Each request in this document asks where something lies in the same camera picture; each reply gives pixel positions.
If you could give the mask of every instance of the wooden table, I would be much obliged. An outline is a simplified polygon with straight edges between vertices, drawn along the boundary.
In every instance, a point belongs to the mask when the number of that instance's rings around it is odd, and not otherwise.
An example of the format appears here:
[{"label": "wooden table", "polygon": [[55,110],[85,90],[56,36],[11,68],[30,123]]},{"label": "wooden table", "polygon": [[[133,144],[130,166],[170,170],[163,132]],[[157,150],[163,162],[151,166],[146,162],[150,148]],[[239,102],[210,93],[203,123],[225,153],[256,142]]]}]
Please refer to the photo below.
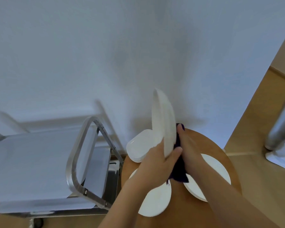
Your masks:
[{"label": "wooden table", "polygon": [[[186,129],[185,131],[197,143],[201,153],[216,158],[224,165],[230,175],[232,186],[242,193],[239,177],[224,151],[204,135],[189,129]],[[128,156],[126,157],[121,176],[122,186],[138,166],[139,163],[133,162]],[[172,195],[170,203],[165,211],[155,217],[144,217],[139,214],[135,227],[221,227],[208,203],[191,195],[183,183],[172,179],[170,181]]]}]

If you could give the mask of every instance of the beige floor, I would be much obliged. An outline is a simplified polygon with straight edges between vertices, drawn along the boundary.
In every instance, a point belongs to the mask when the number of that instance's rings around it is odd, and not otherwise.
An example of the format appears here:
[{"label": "beige floor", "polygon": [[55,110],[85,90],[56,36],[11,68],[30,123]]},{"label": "beige floor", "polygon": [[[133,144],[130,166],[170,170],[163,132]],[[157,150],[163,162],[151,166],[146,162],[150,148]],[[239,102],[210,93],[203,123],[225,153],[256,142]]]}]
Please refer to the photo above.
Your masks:
[{"label": "beige floor", "polygon": [[[285,169],[268,162],[263,148],[285,100],[285,79],[268,71],[225,150],[241,181],[243,195],[280,227],[285,228]],[[45,219],[44,228],[90,227],[104,216]],[[0,227],[27,228],[28,220],[0,215]]]}]

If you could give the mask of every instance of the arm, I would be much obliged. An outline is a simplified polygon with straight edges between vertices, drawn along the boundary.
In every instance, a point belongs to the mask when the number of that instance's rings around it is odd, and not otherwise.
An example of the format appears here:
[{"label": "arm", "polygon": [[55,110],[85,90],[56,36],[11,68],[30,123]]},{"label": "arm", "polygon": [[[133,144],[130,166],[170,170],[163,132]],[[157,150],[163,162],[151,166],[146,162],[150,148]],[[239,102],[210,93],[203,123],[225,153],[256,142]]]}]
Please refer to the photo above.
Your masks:
[{"label": "arm", "polygon": [[175,162],[182,153],[177,147],[165,159],[163,141],[149,150],[136,173],[128,179],[111,209],[98,228],[134,227],[138,211],[147,193],[161,186],[169,178]]},{"label": "arm", "polygon": [[181,139],[187,173],[194,178],[214,214],[225,226],[278,227],[204,161],[195,142],[186,135],[181,126],[177,127],[177,132]]}]

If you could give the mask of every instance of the purple cloth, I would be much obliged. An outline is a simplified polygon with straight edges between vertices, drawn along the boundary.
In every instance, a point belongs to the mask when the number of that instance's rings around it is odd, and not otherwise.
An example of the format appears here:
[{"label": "purple cloth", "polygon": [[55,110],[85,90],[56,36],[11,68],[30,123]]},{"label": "purple cloth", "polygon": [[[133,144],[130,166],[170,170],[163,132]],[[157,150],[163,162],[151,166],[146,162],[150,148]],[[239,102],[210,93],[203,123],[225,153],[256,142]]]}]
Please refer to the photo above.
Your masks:
[{"label": "purple cloth", "polygon": [[[180,137],[177,133],[177,136],[176,136],[176,143],[174,145],[174,149],[178,146],[180,146]],[[183,157],[180,155],[180,157],[178,158],[178,160],[176,161],[174,167],[173,167],[173,170],[172,170],[172,173],[170,174],[170,177],[169,179],[173,178],[174,180],[176,181],[179,181],[179,182],[186,182],[188,183],[189,180],[186,176],[186,170],[185,170],[185,163],[184,163],[184,160],[183,160]]]}]

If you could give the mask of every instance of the cart wheel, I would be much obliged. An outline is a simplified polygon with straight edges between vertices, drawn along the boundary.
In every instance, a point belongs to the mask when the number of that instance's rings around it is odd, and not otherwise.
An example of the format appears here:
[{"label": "cart wheel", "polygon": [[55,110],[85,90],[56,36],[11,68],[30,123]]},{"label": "cart wheel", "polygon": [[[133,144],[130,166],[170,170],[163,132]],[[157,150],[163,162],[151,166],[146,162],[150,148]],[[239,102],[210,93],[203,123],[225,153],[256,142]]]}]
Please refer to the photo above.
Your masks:
[{"label": "cart wheel", "polygon": [[34,219],[34,228],[43,227],[43,218],[35,218]]}]

